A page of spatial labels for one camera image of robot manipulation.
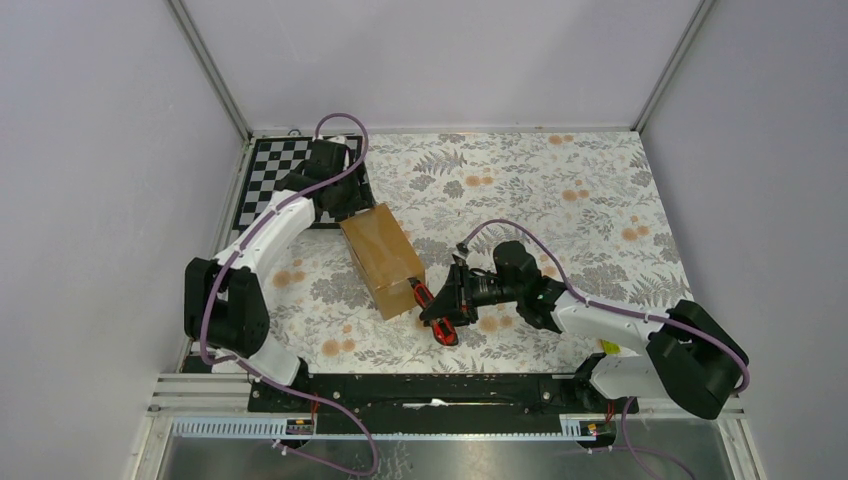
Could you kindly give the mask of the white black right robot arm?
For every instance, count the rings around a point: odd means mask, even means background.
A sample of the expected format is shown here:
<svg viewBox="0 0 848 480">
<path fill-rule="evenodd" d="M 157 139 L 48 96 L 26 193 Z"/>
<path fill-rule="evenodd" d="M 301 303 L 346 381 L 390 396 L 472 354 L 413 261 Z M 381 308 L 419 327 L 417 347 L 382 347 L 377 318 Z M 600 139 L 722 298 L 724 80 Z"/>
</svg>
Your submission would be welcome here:
<svg viewBox="0 0 848 480">
<path fill-rule="evenodd" d="M 479 308 L 512 303 L 531 327 L 558 334 L 610 341 L 631 350 L 629 357 L 593 354 L 573 377 L 575 402 L 597 412 L 611 400 L 666 398 L 707 420 L 750 383 L 743 349 L 698 303 L 680 300 L 662 314 L 592 298 L 542 273 L 518 241 L 493 251 L 494 270 L 468 266 L 465 246 L 453 256 L 437 293 L 412 280 L 421 321 L 445 342 L 450 331 L 473 324 Z"/>
</svg>

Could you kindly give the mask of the red black utility knife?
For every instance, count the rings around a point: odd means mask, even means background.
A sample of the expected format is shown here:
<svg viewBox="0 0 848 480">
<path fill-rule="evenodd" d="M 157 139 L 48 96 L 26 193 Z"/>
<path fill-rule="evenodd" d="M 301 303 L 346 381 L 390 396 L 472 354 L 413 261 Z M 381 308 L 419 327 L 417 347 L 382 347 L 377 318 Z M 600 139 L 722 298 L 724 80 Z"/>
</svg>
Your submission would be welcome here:
<svg viewBox="0 0 848 480">
<path fill-rule="evenodd" d="M 445 316 L 437 317 L 432 309 L 435 296 L 427 285 L 416 277 L 409 277 L 408 283 L 413 292 L 416 304 L 421 308 L 419 320 L 430 328 L 434 340 L 446 347 L 459 344 L 459 337 L 452 322 Z"/>
</svg>

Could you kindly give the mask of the brown cardboard express box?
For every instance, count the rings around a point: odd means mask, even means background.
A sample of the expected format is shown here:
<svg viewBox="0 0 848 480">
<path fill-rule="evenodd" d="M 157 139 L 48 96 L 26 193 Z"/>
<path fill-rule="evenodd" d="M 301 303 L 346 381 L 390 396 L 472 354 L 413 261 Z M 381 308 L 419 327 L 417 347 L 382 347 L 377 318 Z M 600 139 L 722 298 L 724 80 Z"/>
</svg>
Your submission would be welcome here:
<svg viewBox="0 0 848 480">
<path fill-rule="evenodd" d="M 389 320 L 415 308 L 410 280 L 424 283 L 426 268 L 389 207 L 379 204 L 340 227 L 380 316 Z"/>
</svg>

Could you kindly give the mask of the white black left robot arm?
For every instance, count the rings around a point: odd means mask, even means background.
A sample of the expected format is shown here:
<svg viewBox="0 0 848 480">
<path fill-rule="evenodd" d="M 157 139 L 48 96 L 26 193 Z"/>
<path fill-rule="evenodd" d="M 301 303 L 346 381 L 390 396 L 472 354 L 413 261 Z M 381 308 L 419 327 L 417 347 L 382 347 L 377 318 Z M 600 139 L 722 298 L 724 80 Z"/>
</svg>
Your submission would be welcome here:
<svg viewBox="0 0 848 480">
<path fill-rule="evenodd" d="M 185 269 L 185 334 L 208 364 L 239 362 L 269 380 L 272 398 L 288 411 L 307 404 L 311 387 L 298 376 L 301 359 L 270 334 L 263 283 L 302 232 L 373 206 L 361 160 L 366 144 L 363 137 L 316 136 L 259 146 L 236 216 L 238 236 Z"/>
</svg>

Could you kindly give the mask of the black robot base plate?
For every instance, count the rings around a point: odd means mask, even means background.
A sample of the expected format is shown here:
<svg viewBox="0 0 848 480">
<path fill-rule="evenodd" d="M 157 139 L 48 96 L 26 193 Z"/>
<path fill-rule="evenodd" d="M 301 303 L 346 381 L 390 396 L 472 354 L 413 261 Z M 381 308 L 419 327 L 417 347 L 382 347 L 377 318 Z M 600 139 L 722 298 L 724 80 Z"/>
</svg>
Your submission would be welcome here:
<svg viewBox="0 0 848 480">
<path fill-rule="evenodd" d="M 639 410 L 571 375 L 306 374 L 294 387 L 342 405 L 374 435 L 554 434 L 562 415 Z"/>
</svg>

